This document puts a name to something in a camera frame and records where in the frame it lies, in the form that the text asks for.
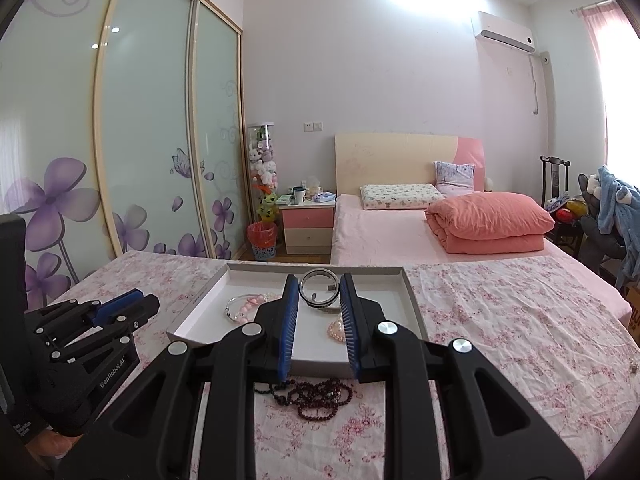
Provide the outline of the person's left hand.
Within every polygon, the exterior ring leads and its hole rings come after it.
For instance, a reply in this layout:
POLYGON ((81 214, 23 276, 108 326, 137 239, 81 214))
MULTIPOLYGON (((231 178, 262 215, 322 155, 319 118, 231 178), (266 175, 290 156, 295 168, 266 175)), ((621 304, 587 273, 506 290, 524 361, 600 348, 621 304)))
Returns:
POLYGON ((26 444, 32 456, 60 457, 70 452, 80 437, 65 437, 52 429, 42 430, 26 444))

